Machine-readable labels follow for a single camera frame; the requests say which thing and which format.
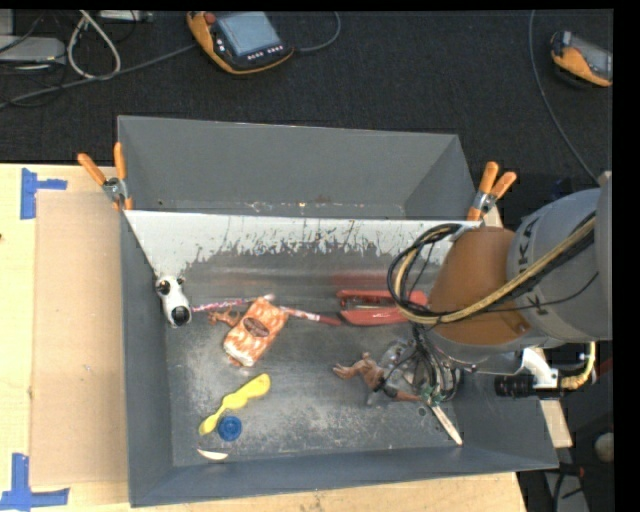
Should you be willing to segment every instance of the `red stapler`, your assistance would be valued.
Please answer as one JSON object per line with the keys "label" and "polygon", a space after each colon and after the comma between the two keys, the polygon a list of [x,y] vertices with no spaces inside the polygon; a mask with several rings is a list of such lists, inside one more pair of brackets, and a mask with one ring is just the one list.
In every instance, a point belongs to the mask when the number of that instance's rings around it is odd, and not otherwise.
{"label": "red stapler", "polygon": [[[387,325],[406,322],[407,319],[396,308],[391,293],[387,290],[340,290],[340,316],[353,325]],[[424,292],[414,290],[411,302],[427,305]]]}

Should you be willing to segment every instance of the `gray bin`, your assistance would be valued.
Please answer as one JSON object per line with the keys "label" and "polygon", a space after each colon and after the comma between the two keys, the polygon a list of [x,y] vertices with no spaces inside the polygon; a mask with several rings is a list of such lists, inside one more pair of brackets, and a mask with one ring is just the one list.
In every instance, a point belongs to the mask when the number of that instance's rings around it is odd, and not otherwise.
{"label": "gray bin", "polygon": [[[466,375],[443,405],[458,447],[430,411],[332,373],[382,355],[408,323],[290,317],[254,367],[238,368],[226,325],[194,314],[172,328],[154,292],[168,273],[185,278],[192,305],[275,293],[335,316],[338,290],[386,289],[399,251],[465,219],[475,191],[457,136],[121,116],[118,139],[135,201],[121,218],[133,506],[557,467],[538,399],[496,397],[489,376]],[[269,393],[230,411],[240,438],[200,436],[222,397],[262,372]],[[229,457],[212,463],[197,448]]]}

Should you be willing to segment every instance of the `yellow cable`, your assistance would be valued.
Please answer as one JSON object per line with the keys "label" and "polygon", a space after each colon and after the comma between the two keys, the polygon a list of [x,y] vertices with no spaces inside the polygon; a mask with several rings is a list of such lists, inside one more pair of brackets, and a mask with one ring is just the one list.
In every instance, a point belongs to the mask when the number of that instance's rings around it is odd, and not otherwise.
{"label": "yellow cable", "polygon": [[560,388],[561,389],[569,389],[574,391],[581,387],[591,375],[593,371],[593,365],[595,364],[596,359],[596,342],[589,342],[589,352],[585,355],[587,358],[587,362],[585,363],[584,370],[579,375],[573,375],[571,377],[563,377],[560,379]]}
{"label": "yellow cable", "polygon": [[[527,279],[540,273],[551,261],[553,261],[555,258],[560,256],[565,250],[567,250],[569,247],[571,247],[575,243],[582,240],[591,231],[593,231],[595,223],[596,223],[595,217],[589,219],[589,221],[587,221],[579,229],[574,231],[571,235],[569,235],[562,242],[556,245],[553,249],[547,252],[539,260],[531,264],[531,266],[527,270],[525,270],[524,272],[521,272],[516,277],[511,279],[511,281],[508,281],[507,283],[502,285],[500,288],[498,288],[496,291],[489,294],[484,299],[479,300],[475,304],[472,304],[471,306],[460,309],[453,313],[447,313],[441,316],[433,316],[433,317],[423,317],[423,316],[416,315],[409,309],[397,303],[396,303],[396,307],[400,310],[400,313],[402,313],[402,315],[405,316],[407,319],[409,319],[412,322],[416,322],[420,324],[434,325],[436,323],[451,323],[451,322],[462,320],[474,313],[477,313],[478,311],[481,311],[487,306],[490,306],[491,304],[496,302],[498,299],[504,297],[505,295],[513,291],[515,288],[517,288],[520,284],[525,282]],[[402,284],[402,277],[406,272],[407,266],[409,265],[411,258],[415,256],[417,251],[418,251],[417,248],[410,250],[405,256],[402,262],[402,265],[398,269],[398,273],[394,281],[394,291],[398,296],[400,296],[400,293],[401,293],[400,290],[401,290],[401,284]]]}

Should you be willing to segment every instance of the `black carpet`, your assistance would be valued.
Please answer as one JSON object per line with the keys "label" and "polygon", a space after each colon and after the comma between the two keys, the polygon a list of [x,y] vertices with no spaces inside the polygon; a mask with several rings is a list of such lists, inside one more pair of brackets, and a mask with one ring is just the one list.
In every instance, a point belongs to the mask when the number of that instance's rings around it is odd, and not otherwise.
{"label": "black carpet", "polygon": [[[15,33],[25,34],[41,13],[16,10]],[[569,30],[613,52],[613,9],[339,12],[332,44],[245,77],[222,71],[196,45],[186,11],[153,14],[135,25],[99,20],[123,69],[185,51],[86,83],[69,66],[28,73],[1,66],[0,162],[73,164],[87,152],[112,165],[123,114],[451,133],[476,185],[488,160],[518,174],[499,202],[512,229],[612,170],[613,86],[562,77],[550,39]],[[338,27],[331,11],[269,14],[297,48],[329,41]],[[79,19],[78,11],[45,11],[33,35],[66,43]],[[74,55],[94,74],[112,70],[111,52],[92,29]]]}

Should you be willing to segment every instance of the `handheld device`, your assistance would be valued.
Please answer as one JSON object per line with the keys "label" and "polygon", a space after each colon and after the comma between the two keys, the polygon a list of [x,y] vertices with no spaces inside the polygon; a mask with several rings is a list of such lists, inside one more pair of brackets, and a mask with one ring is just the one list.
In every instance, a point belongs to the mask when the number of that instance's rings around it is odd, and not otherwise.
{"label": "handheld device", "polygon": [[613,54],[568,30],[553,34],[551,58],[560,69],[601,87],[613,84]]}
{"label": "handheld device", "polygon": [[294,52],[262,11],[224,16],[189,11],[187,25],[205,53],[228,73],[242,75],[270,69]]}

